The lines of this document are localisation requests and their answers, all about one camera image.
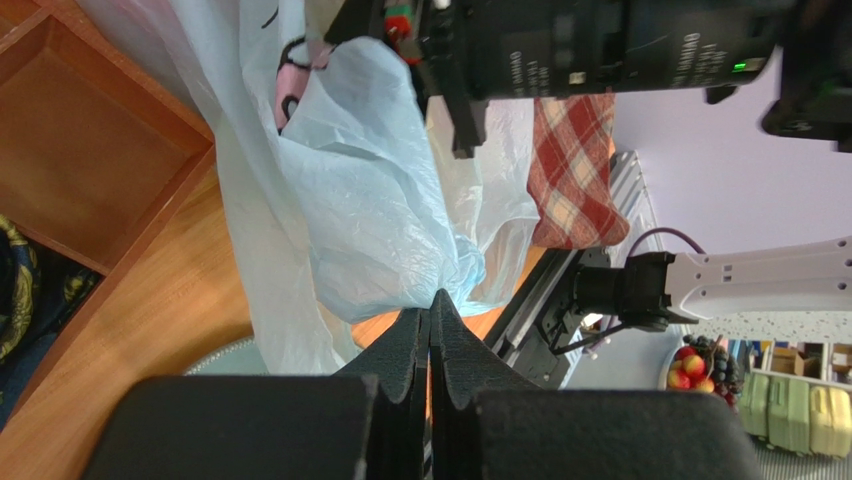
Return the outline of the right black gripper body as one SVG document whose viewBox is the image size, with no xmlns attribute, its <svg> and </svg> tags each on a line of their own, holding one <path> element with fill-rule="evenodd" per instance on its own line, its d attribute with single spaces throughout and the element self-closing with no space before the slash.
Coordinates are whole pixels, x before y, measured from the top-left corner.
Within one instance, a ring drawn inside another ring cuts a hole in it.
<svg viewBox="0 0 852 480">
<path fill-rule="evenodd" d="M 444 100 L 472 157 L 493 100 L 702 89 L 719 102 L 762 72 L 785 1 L 347 1 L 325 40 L 372 37 Z"/>
</svg>

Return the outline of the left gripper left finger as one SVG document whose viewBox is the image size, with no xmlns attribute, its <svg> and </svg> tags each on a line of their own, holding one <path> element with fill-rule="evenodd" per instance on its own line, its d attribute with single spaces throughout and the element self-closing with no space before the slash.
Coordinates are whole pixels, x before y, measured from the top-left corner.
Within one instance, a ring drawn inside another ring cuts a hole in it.
<svg viewBox="0 0 852 480">
<path fill-rule="evenodd" d="M 358 377 L 372 395 L 368 479 L 422 479 L 430 326 L 423 309 L 405 309 L 379 338 L 337 372 Z"/>
</svg>

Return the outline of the light blue plastic bag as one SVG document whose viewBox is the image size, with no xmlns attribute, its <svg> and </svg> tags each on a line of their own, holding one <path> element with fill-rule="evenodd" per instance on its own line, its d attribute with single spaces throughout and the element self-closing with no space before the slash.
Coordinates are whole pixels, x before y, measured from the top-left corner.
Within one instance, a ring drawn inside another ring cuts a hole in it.
<svg viewBox="0 0 852 480">
<path fill-rule="evenodd" d="M 335 1 L 85 1 L 102 34 L 191 98 L 213 130 L 255 345 L 272 374 L 330 374 L 350 328 L 426 308 L 506 305 L 539 216 L 528 192 L 534 106 L 496 101 L 469 160 L 445 103 L 417 105 L 376 40 L 319 37 Z"/>
</svg>

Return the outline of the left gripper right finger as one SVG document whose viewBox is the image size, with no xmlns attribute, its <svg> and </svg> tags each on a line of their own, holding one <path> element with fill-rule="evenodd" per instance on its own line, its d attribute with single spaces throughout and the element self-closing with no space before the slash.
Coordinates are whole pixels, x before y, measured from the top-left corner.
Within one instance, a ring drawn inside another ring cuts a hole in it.
<svg viewBox="0 0 852 480">
<path fill-rule="evenodd" d="M 523 438 L 519 394 L 538 387 L 470 331 L 443 289 L 429 327 L 433 477 L 495 478 Z"/>
</svg>

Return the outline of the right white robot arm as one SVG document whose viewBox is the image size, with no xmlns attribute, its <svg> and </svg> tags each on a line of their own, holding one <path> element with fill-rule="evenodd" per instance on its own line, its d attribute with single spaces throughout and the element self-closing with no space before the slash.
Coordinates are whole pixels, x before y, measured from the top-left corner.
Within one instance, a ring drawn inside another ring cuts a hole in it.
<svg viewBox="0 0 852 480">
<path fill-rule="evenodd" d="M 775 50 L 780 93 L 762 130 L 851 149 L 847 1 L 347 1 L 325 38 L 358 37 L 397 52 L 420 101 L 444 99 L 459 159 L 484 144 L 492 100 L 701 89 L 716 104 Z M 583 267 L 571 304 L 646 331 L 741 312 L 847 311 L 851 242 Z"/>
</svg>

